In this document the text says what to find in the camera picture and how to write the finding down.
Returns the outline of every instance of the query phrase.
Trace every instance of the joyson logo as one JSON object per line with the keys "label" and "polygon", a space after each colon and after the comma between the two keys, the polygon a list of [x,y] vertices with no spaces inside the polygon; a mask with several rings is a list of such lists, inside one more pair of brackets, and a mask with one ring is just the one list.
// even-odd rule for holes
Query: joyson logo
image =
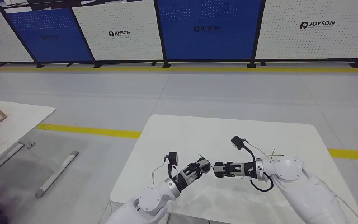
{"label": "joyson logo", "polygon": [[220,26],[194,26],[194,32],[218,31]]}
{"label": "joyson logo", "polygon": [[130,36],[129,31],[109,31],[108,34],[112,38],[128,38]]}
{"label": "joyson logo", "polygon": [[301,22],[300,29],[331,28],[336,21]]}
{"label": "joyson logo", "polygon": [[59,35],[47,34],[47,35],[40,35],[40,37],[43,40],[53,40],[53,39],[57,39]]}

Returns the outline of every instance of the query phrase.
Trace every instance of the table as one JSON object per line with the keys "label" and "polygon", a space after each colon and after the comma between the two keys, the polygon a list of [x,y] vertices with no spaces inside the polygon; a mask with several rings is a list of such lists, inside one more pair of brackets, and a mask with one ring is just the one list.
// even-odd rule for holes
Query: table
{"label": "table", "polygon": [[[178,153],[179,170],[196,161],[198,154],[212,163],[252,161],[245,150],[238,151],[230,142],[235,135],[246,138],[264,153],[272,153],[275,149],[275,155],[300,158],[358,211],[352,194],[312,125],[168,115],[150,117],[111,192],[110,200],[125,203],[151,186],[151,173],[170,151]],[[255,157],[263,157],[258,150],[249,148]],[[166,166],[156,171],[157,184],[167,177]],[[269,183],[254,182],[263,189],[270,186]],[[354,214],[341,204],[351,223],[358,223]],[[220,179],[212,171],[188,186],[175,202],[169,202],[168,211],[225,223],[303,224],[277,187],[263,193],[254,189],[246,178]]]}
{"label": "table", "polygon": [[[17,104],[14,102],[0,101],[0,110],[7,118],[0,122],[0,166],[4,164],[17,151],[26,146],[28,149],[35,145],[26,138],[29,131],[38,126],[49,117],[56,108],[47,106],[36,106],[28,104]],[[41,198],[51,184],[57,179],[62,171],[78,155],[73,151],[61,165],[59,171],[54,172],[46,183],[36,192],[35,196]]]}

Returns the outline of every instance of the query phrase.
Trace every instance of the floor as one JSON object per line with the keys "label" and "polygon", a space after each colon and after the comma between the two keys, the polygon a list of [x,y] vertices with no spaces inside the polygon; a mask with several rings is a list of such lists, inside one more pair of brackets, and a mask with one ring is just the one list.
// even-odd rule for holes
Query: floor
{"label": "floor", "polygon": [[[172,68],[207,66],[178,63]],[[349,68],[346,63],[267,67]],[[45,121],[49,124],[141,131],[152,114],[308,123],[328,148],[351,150],[358,150],[357,86],[356,72],[0,71],[0,101],[56,107]],[[36,146],[21,150],[0,169],[0,207],[11,223],[105,223],[109,194],[136,139],[46,130],[34,130],[30,137]],[[35,199],[51,169],[73,150],[79,157],[43,198]],[[358,201],[358,161],[334,161]],[[207,223],[183,219],[173,217],[171,223]]]}

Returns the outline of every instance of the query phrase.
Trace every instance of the floor stripe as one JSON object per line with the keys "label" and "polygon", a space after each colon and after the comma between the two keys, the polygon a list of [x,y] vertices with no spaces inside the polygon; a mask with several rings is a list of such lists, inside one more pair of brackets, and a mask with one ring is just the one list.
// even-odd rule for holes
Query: floor stripe
{"label": "floor stripe", "polygon": [[334,158],[350,158],[358,160],[358,150],[338,150],[336,148],[329,148],[329,153]]}
{"label": "floor stripe", "polygon": [[96,134],[101,136],[115,136],[122,138],[139,138],[141,132],[135,132],[132,130],[115,130],[115,129],[103,129],[103,128],[89,128],[56,124],[40,124],[37,126],[40,130],[55,130],[58,132],[73,132],[82,134]]}
{"label": "floor stripe", "polygon": [[[79,126],[67,126],[56,124],[40,124],[37,126],[39,130],[55,130],[57,132],[72,132],[81,134],[95,134],[100,136],[114,136],[122,138],[139,138],[141,132],[132,130],[116,130],[116,129],[103,129],[103,128],[90,128]],[[329,148],[329,153],[334,158],[349,158],[358,160],[358,150],[339,150],[336,148]]]}
{"label": "floor stripe", "polygon": [[61,68],[0,68],[0,71],[202,71],[202,72],[358,72],[356,68],[233,68],[233,67],[101,67],[101,68],[76,68],[76,67],[61,67]]}

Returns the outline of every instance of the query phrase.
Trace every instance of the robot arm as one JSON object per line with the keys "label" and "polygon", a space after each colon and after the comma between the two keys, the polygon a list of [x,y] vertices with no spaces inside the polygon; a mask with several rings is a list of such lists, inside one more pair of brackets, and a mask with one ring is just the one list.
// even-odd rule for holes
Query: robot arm
{"label": "robot arm", "polygon": [[[260,159],[244,145],[245,139],[235,136],[232,142],[240,150],[244,148],[253,157],[253,162],[226,164],[216,162],[214,166],[215,176],[222,178],[235,176],[249,176],[259,181],[271,181],[271,187],[262,192],[272,189],[273,183],[280,189],[293,210],[306,224],[349,224],[346,215],[340,206],[337,195],[326,184],[312,174],[304,163],[298,158],[280,158],[276,161]],[[299,186],[286,187],[284,183],[292,183],[302,176],[306,182]]]}
{"label": "robot arm", "polygon": [[167,213],[167,202],[176,200],[181,192],[199,179],[202,174],[210,171],[210,162],[200,158],[197,162],[187,165],[174,177],[172,168],[178,165],[178,157],[171,152],[168,171],[169,178],[160,183],[156,188],[145,188],[138,195],[123,204],[115,211],[106,224],[155,224]]}

